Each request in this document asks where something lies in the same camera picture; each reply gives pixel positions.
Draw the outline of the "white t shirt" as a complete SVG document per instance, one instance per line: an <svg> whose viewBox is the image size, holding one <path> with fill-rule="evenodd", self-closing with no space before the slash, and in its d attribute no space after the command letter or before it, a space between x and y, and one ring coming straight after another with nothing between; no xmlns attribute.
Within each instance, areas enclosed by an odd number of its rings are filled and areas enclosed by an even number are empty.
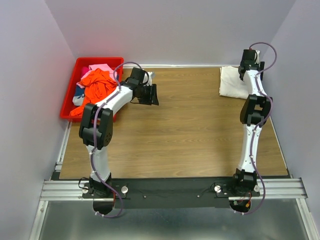
<svg viewBox="0 0 320 240"><path fill-rule="evenodd" d="M243 100L249 96L247 86L240 79L237 67L222 66L220 68L219 95Z"/></svg>

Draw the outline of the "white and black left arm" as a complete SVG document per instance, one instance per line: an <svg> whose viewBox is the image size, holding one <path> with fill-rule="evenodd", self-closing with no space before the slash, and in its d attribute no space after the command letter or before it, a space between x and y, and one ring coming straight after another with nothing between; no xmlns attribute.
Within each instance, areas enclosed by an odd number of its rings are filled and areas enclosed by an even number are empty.
<svg viewBox="0 0 320 240"><path fill-rule="evenodd" d="M117 82L117 87L109 96L85 105L79 137L89 153L91 173L88 183L82 187L84 196L111 198L115 194L111 189L112 175L107 150L113 137L114 116L134 99L138 104L158 106L154 77L154 72L134 67L126 80Z"/></svg>

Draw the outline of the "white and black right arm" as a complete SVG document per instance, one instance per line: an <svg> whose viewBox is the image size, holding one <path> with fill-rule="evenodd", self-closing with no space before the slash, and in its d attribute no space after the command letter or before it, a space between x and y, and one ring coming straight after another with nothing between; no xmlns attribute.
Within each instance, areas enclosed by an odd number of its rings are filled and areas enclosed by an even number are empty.
<svg viewBox="0 0 320 240"><path fill-rule="evenodd" d="M258 143L272 108L272 99L265 92L261 81L263 67L259 51L251 48L243 51L238 73L240 80L247 86L248 97L239 117L244 132L240 162L230 183L230 191L235 196L246 196L253 192L259 178L256 163Z"/></svg>

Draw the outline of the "red plastic bin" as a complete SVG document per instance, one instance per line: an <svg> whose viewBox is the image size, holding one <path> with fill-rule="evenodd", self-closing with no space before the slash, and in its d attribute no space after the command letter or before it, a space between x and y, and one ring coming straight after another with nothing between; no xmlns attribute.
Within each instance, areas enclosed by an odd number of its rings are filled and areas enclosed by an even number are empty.
<svg viewBox="0 0 320 240"><path fill-rule="evenodd" d="M108 64L111 69L115 69L124 63L123 57L79 57L76 59L71 76L67 85L64 100L60 109L60 118L71 122L80 122L81 116L71 116L70 112L76 108L73 103L73 97L76 92L76 83L81 79L82 69L90 65Z"/></svg>

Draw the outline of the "orange t shirt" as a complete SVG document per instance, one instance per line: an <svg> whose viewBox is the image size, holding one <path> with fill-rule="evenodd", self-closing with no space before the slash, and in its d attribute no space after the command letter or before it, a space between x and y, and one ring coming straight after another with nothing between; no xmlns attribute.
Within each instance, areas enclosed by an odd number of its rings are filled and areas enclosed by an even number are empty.
<svg viewBox="0 0 320 240"><path fill-rule="evenodd" d="M116 87L117 87L117 83L116 83L116 86L114 87L111 87L110 85L106 85L103 83L94 83L89 87L85 87L85 91L84 91L85 97L84 97L83 104L81 106L76 106L76 108L70 112L70 115L76 116L76 117L79 117L79 116L82 117L84 112L84 107L86 104L96 104L102 101L103 99L108 97L116 89Z"/></svg>

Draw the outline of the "blue and white garment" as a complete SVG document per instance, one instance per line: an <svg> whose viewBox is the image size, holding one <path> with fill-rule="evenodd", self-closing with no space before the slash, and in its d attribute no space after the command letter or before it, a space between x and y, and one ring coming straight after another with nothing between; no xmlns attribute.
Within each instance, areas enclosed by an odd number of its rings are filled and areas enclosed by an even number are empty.
<svg viewBox="0 0 320 240"><path fill-rule="evenodd" d="M72 98L72 102L76 107L79 107L83 104L85 99L85 87L76 85L75 86L75 93Z"/></svg>

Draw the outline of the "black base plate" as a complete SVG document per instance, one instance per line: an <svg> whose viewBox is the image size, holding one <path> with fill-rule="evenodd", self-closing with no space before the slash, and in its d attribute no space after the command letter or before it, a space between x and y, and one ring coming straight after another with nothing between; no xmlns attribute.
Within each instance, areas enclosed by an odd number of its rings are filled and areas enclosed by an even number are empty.
<svg viewBox="0 0 320 240"><path fill-rule="evenodd" d="M178 209L233 208L247 213L251 198L260 196L256 177L114 178L108 188L92 180L79 183L84 199L93 200L94 211L108 214L112 208Z"/></svg>

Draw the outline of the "aluminium frame rail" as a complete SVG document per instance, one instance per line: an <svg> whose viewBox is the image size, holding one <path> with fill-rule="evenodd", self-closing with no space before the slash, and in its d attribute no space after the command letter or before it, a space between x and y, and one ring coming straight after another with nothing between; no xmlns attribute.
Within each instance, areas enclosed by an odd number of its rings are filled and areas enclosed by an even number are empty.
<svg viewBox="0 0 320 240"><path fill-rule="evenodd" d="M82 199L81 191L77 189L75 180L55 179L55 176L57 176L62 169L71 128L72 123L68 122L58 151L53 173L49 180L45 180L42 184L39 203L29 236L30 240L38 240L40 238L49 202Z"/></svg>

